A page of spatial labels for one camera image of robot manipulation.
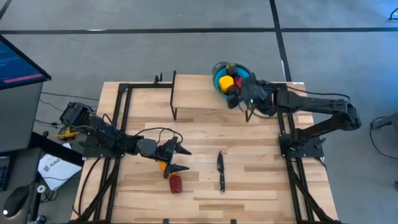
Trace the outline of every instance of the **red block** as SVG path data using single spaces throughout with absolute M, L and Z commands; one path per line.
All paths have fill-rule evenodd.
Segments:
M 236 79 L 235 80 L 235 86 L 237 86 L 239 89 L 241 89 L 241 87 L 242 87 L 242 81 L 243 81 L 243 78 L 241 77 L 241 78 L 238 78 L 238 79 Z
M 182 191 L 182 180 L 180 176 L 173 175 L 169 178 L 170 191 L 173 194 L 181 193 Z

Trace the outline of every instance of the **monitor screen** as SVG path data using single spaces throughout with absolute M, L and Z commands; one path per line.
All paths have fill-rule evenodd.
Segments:
M 44 70 L 0 36 L 0 90 L 49 79 Z

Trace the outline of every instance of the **concrete floor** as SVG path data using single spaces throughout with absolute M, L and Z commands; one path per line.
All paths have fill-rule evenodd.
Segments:
M 387 21 L 393 0 L 276 0 L 282 28 L 398 27 Z M 13 0 L 0 30 L 132 29 L 166 27 L 273 27 L 269 1 L 210 0 Z M 257 34 L 102 34 L 5 35 L 53 80 L 44 91 L 99 98 L 105 81 L 148 81 L 172 70 L 210 74 L 219 61 L 234 61 L 258 78 L 283 81 L 274 33 Z M 396 223 L 398 161 L 371 145 L 369 123 L 398 111 L 396 58 L 398 33 L 283 34 L 293 81 L 310 91 L 351 96 L 363 127 L 327 135 L 328 177 L 339 219 L 345 223 Z M 64 108 L 75 99 L 43 95 Z M 81 100 L 89 105 L 96 101 Z M 58 121 L 60 112 L 40 104 L 37 119 Z M 325 116 L 315 114 L 315 122 Z M 47 128 L 35 125 L 39 131 Z M 392 128 L 374 132 L 375 142 L 398 157 Z M 78 180 L 67 182 L 58 199 L 40 206 L 50 223 L 67 222 Z

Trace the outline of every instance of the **computer mouse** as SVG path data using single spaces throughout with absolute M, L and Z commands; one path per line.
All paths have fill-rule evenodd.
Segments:
M 5 217 L 13 217 L 19 212 L 29 195 L 29 186 L 15 189 L 4 203 L 2 213 Z

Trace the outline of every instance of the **knife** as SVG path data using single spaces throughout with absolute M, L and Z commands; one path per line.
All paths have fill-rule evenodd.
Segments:
M 220 153 L 218 153 L 217 170 L 220 172 L 220 193 L 224 194 L 225 193 L 225 179 L 224 179 L 224 157 L 223 157 L 223 151 L 220 151 Z

